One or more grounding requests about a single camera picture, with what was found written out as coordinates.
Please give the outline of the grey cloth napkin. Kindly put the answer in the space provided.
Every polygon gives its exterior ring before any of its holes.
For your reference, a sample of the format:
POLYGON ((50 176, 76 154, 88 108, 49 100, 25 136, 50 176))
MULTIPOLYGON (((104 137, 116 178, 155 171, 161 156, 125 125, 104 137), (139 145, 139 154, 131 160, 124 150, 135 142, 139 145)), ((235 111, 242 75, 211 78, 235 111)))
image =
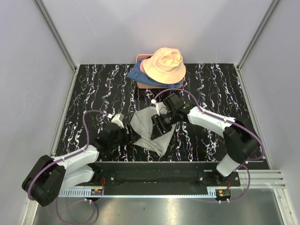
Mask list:
POLYGON ((167 151, 176 125, 172 125, 172 129, 168 133, 151 140, 151 134, 153 131, 151 117, 155 114, 157 114, 157 111, 153 107, 147 107, 137 111, 134 113, 130 125, 133 130, 141 136, 141 138, 138 139, 134 145, 151 150, 161 157, 167 151))

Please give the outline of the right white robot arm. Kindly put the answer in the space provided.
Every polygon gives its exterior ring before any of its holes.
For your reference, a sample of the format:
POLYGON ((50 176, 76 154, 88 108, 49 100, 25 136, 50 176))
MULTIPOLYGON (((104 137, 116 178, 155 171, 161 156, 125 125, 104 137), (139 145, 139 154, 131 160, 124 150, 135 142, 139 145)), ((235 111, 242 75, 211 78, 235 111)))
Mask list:
POLYGON ((151 117, 153 129, 151 139, 169 132, 172 125, 182 121, 203 127, 219 136, 225 143, 226 155, 216 166, 213 173, 214 183, 223 186, 230 174, 240 165, 250 160, 253 154, 263 149, 263 144, 247 119, 222 116, 200 107, 198 102, 185 102, 176 93, 167 96, 161 102, 152 99, 157 114, 151 117))

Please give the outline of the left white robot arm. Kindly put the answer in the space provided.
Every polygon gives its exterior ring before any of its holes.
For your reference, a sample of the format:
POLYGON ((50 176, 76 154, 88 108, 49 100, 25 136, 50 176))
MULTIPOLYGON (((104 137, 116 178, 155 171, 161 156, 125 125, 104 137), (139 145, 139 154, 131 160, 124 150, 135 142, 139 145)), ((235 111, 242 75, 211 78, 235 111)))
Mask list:
POLYGON ((95 186, 101 181, 101 174, 91 165, 113 147, 133 144, 140 138, 130 124, 120 127, 110 123, 79 150, 57 158, 41 156, 24 179, 22 189, 30 200, 45 207, 65 189, 87 182, 95 186))

